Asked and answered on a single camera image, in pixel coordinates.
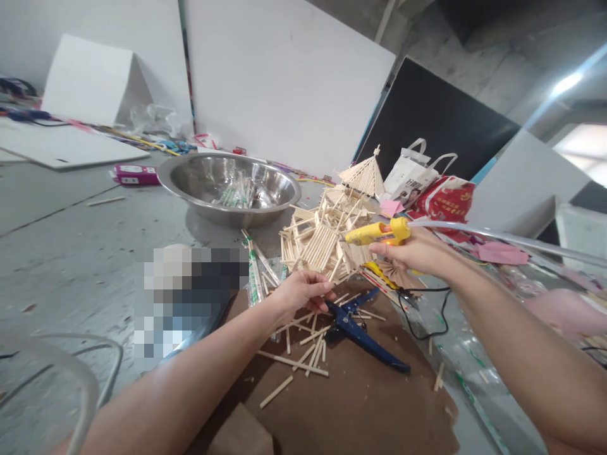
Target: hand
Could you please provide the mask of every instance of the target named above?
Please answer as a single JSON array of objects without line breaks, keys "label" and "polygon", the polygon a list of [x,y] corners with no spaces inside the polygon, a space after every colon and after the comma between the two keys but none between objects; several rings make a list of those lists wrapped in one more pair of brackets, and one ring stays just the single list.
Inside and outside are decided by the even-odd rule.
[{"label": "hand", "polygon": [[272,300],[285,315],[293,317],[300,308],[308,308],[314,313],[327,312],[329,308],[322,299],[333,300],[337,296],[331,289],[331,283],[326,276],[318,272],[300,270],[291,274],[276,288],[268,300]]},{"label": "hand", "polygon": [[402,246],[373,243],[369,250],[392,259],[403,270],[415,269],[442,279],[460,260],[457,253],[424,227],[412,227],[411,237]]}]

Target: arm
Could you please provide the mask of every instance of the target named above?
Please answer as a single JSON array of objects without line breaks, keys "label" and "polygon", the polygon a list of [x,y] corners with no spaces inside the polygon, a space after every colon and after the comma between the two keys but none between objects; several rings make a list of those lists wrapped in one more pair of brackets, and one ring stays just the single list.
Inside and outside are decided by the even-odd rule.
[{"label": "arm", "polygon": [[[99,410],[83,454],[181,454],[255,352],[295,311],[328,311],[333,284],[315,272],[292,274],[267,299],[127,387]],[[57,449],[65,453],[69,439]]]},{"label": "arm", "polygon": [[372,251],[445,280],[504,383],[551,453],[607,453],[607,372],[521,305],[489,274],[414,229]]}]

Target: pink cloth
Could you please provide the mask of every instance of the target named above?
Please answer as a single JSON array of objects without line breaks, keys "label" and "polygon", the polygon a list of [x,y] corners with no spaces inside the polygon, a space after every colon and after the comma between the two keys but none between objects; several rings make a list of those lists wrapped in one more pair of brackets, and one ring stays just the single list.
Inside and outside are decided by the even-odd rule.
[{"label": "pink cloth", "polygon": [[485,262],[494,264],[522,265],[529,261],[529,255],[516,246],[501,242],[489,242],[484,245],[474,245],[473,254]]},{"label": "pink cloth", "polygon": [[394,217],[394,214],[405,210],[405,208],[403,207],[403,204],[400,201],[385,200],[385,201],[381,202],[380,206],[381,206],[381,211],[388,218],[392,218],[392,217]]}]

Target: white shopping bag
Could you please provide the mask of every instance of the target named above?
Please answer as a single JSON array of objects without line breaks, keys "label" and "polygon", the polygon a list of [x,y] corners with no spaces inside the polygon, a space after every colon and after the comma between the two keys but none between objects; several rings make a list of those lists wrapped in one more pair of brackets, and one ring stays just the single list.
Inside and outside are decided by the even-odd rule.
[{"label": "white shopping bag", "polygon": [[[414,147],[419,145],[419,152],[413,150]],[[381,200],[392,199],[391,195],[398,189],[400,184],[403,182],[403,179],[409,174],[411,165],[417,164],[420,167],[427,167],[428,161],[430,161],[430,157],[424,155],[426,151],[426,139],[419,138],[413,144],[411,144],[407,149],[400,150],[400,156],[390,174],[384,181],[384,189],[386,193],[380,198]]]},{"label": "white shopping bag", "polygon": [[[443,172],[439,174],[435,168],[444,158],[451,158],[451,161],[445,166]],[[403,167],[403,172],[400,175],[400,184],[396,187],[395,191],[387,193],[385,199],[399,200],[403,204],[405,210],[411,208],[426,188],[428,188],[435,179],[447,172],[447,169],[449,169],[456,159],[456,154],[445,154],[434,160],[428,167],[421,166],[409,159],[407,168],[405,169]]]},{"label": "white shopping bag", "polygon": [[[414,148],[419,145],[419,152],[416,152]],[[426,139],[419,138],[413,144],[409,145],[409,147],[403,147],[400,149],[400,156],[404,158],[411,158],[418,164],[421,164],[424,167],[428,166],[428,161],[430,161],[430,157],[424,155],[426,151]]]}]

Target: metal bowl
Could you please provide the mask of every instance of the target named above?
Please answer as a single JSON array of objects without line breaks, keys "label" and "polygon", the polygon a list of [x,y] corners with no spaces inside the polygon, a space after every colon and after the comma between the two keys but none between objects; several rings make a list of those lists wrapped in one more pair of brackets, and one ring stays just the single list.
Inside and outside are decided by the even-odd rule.
[{"label": "metal bowl", "polygon": [[[229,187],[231,176],[241,171],[251,177],[255,198],[251,209],[213,203]],[[230,228],[255,228],[277,219],[302,196],[291,176],[269,164],[240,155],[209,152],[170,158],[158,170],[160,183],[209,221]]]}]

